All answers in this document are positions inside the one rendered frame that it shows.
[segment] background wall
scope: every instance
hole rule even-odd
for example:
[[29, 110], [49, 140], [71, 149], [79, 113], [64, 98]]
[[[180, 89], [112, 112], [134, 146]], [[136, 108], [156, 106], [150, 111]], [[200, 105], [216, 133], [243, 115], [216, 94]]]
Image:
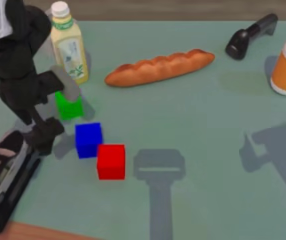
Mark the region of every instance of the background wall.
[[[286, 0], [65, 0], [77, 20], [286, 20]], [[24, 0], [43, 10], [56, 0]]]

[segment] blue cube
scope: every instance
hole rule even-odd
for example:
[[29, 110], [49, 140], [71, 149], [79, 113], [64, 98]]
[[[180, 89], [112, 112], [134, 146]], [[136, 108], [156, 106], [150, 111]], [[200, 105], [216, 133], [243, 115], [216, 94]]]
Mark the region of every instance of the blue cube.
[[79, 159], [95, 158], [100, 144], [103, 144], [103, 136], [99, 122], [75, 125], [75, 146]]

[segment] green cube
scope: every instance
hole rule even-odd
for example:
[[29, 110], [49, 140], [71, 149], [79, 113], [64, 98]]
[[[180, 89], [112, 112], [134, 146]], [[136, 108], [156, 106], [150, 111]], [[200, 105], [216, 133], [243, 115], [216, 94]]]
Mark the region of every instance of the green cube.
[[56, 106], [61, 120], [70, 120], [84, 115], [82, 106], [82, 96], [76, 102], [69, 102], [59, 91], [55, 93]]

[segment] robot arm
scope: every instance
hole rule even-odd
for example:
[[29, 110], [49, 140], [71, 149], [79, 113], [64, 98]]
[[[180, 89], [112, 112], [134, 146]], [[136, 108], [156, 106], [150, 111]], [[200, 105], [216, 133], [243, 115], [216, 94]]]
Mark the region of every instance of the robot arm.
[[33, 57], [51, 33], [48, 16], [23, 0], [0, 0], [0, 98], [27, 125], [35, 122], [25, 135], [28, 144], [41, 154], [50, 154], [62, 124], [43, 120], [35, 105], [46, 104], [48, 95], [57, 91], [75, 101], [80, 95], [77, 84], [63, 69], [38, 74]]

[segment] yellow bottle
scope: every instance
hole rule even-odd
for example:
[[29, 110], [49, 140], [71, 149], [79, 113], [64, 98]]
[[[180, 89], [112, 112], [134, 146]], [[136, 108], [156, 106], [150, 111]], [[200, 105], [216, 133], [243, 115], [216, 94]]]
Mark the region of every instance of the yellow bottle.
[[89, 70], [81, 30], [66, 2], [53, 3], [51, 12], [51, 40], [56, 62], [64, 67], [77, 84], [85, 83], [89, 79]]

